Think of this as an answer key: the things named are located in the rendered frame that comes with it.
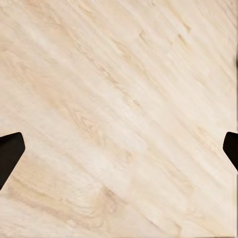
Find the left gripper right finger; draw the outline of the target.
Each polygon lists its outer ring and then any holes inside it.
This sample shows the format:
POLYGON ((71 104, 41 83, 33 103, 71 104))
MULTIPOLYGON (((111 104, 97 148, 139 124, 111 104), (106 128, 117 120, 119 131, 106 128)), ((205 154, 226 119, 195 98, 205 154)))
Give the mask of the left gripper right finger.
POLYGON ((238 133, 227 132, 223 150, 238 171, 238 133))

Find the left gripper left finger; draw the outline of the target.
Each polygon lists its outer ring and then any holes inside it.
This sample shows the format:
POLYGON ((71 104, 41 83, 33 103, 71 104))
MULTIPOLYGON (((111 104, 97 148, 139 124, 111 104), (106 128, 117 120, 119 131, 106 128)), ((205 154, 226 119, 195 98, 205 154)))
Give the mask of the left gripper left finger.
POLYGON ((21 132, 0 137, 0 190, 25 151, 21 132))

